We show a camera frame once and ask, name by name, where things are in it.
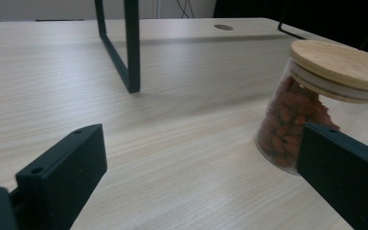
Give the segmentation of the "dark metal stand frame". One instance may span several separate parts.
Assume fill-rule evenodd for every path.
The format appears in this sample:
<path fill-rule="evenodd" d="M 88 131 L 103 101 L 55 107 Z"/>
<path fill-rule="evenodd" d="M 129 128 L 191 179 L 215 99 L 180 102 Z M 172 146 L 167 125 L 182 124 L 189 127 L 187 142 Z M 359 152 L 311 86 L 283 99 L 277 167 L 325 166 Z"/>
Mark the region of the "dark metal stand frame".
<path fill-rule="evenodd" d="M 94 0 L 94 2 L 99 36 L 103 46 L 118 71 L 127 92 L 137 93 L 141 89 L 139 2 L 138 0 L 124 0 L 127 64 L 124 64 L 107 36 L 104 0 Z"/>

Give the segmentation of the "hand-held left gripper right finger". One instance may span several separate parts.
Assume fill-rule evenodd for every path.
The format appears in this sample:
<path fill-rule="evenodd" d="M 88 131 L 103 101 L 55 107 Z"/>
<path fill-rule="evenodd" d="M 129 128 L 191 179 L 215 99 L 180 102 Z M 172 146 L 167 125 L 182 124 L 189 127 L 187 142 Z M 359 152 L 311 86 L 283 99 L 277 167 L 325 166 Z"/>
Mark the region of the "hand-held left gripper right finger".
<path fill-rule="evenodd" d="M 355 230 L 368 230 L 368 146 L 306 124 L 296 169 Z"/>

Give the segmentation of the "glass jar with wooden lid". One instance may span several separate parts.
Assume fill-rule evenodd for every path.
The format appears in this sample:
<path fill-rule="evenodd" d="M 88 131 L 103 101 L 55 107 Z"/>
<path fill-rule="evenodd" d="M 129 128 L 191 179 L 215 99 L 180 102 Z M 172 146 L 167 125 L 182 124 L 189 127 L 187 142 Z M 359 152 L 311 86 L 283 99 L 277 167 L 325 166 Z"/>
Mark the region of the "glass jar with wooden lid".
<path fill-rule="evenodd" d="M 327 41 L 290 44 L 256 146 L 270 163 L 296 174 L 306 123 L 339 130 L 368 145 L 368 52 Z"/>

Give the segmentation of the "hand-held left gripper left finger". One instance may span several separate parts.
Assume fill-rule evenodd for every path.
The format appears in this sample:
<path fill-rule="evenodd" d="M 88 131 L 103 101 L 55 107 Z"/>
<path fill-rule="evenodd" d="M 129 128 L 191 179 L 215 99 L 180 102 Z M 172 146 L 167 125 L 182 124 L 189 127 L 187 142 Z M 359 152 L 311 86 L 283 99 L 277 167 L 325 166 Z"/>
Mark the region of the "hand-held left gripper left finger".
<path fill-rule="evenodd" d="M 107 170 L 103 126 L 72 131 L 15 175 L 21 230 L 70 230 Z"/>

